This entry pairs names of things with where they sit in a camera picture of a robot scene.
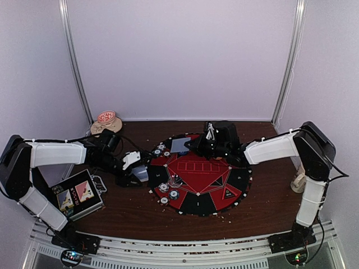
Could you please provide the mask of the dealt card sector five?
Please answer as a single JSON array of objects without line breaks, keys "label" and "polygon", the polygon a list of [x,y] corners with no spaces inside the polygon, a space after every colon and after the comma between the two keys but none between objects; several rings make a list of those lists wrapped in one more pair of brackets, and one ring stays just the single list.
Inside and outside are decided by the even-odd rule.
[{"label": "dealt card sector five", "polygon": [[186,143],[189,141],[191,141],[190,137],[173,139],[170,152],[181,154],[181,155],[187,154],[190,149],[188,147],[186,147]]}]

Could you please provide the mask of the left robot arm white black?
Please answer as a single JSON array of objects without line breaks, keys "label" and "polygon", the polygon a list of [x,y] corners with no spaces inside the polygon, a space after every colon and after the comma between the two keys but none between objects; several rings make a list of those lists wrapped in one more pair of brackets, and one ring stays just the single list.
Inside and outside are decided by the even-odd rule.
[{"label": "left robot arm white black", "polygon": [[65,247],[84,247],[69,217],[56,208],[54,193],[42,174],[43,166],[88,165],[115,176],[122,187],[141,186],[132,171],[150,161],[153,154],[139,146],[117,158],[118,144],[129,138],[105,129],[73,140],[24,139],[12,135],[1,154],[1,193],[41,220]]}]

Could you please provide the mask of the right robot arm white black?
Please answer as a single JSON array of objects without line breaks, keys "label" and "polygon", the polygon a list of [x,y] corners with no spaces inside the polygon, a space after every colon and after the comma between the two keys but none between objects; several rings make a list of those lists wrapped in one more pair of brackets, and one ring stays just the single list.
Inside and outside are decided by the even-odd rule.
[{"label": "right robot arm white black", "polygon": [[224,158],[235,166],[251,167],[287,157],[295,160],[295,181],[303,189],[302,200],[291,230],[268,238],[273,253],[305,248],[315,241],[312,226],[319,221],[329,184],[334,180],[331,171],[338,172],[337,179],[349,176],[334,163],[334,144],[311,121],[297,129],[249,143],[239,142],[234,124],[207,122],[203,133],[185,142],[184,146],[201,157]]}]

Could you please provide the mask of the brown hundred chip sector two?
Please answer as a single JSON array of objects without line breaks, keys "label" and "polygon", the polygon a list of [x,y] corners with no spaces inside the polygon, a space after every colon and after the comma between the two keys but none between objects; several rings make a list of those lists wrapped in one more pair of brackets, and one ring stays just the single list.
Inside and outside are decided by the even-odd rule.
[{"label": "brown hundred chip sector two", "polygon": [[159,203],[163,206],[166,206],[168,203],[169,203],[169,199],[167,197],[162,197],[160,200],[159,200]]}]

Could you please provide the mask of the black triangle all-in marker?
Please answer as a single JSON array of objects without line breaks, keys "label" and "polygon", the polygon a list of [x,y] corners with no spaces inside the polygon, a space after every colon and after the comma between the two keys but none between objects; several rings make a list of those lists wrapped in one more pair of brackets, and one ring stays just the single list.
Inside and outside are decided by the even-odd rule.
[{"label": "black triangle all-in marker", "polygon": [[223,195],[222,195],[223,200],[229,199],[232,197],[236,197],[236,196],[237,196],[237,194],[232,192],[229,188],[227,188],[227,187],[224,188]]}]

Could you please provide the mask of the blue playing card deck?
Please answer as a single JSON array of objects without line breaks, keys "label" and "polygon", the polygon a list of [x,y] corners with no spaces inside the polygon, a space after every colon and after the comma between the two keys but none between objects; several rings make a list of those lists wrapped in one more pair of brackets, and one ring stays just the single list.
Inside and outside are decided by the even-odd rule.
[{"label": "blue playing card deck", "polygon": [[142,183],[149,180],[147,167],[145,165],[133,168],[132,173]]}]

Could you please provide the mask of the clear acrylic dealer button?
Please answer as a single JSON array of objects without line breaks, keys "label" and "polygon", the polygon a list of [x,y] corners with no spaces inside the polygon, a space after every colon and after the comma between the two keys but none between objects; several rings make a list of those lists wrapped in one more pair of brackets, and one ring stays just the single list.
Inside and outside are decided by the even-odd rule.
[{"label": "clear acrylic dealer button", "polygon": [[172,188],[179,188],[183,184],[183,179],[175,174],[172,175],[168,181],[168,185]]}]

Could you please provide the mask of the green fifty chips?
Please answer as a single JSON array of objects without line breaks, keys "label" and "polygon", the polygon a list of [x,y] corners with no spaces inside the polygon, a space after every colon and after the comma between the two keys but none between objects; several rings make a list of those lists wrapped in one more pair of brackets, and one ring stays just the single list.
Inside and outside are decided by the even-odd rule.
[{"label": "green fifty chips", "polygon": [[171,191],[168,193],[169,198],[172,199],[172,200],[178,199],[178,198],[179,198],[179,195],[180,195],[180,193],[179,193],[179,191],[176,190],[176,189],[173,189],[173,190],[171,190]]},{"label": "green fifty chips", "polygon": [[162,155],[162,152],[163,152],[162,150],[156,149],[156,150],[153,151],[153,154],[154,154],[155,157],[159,157],[159,156]]}]

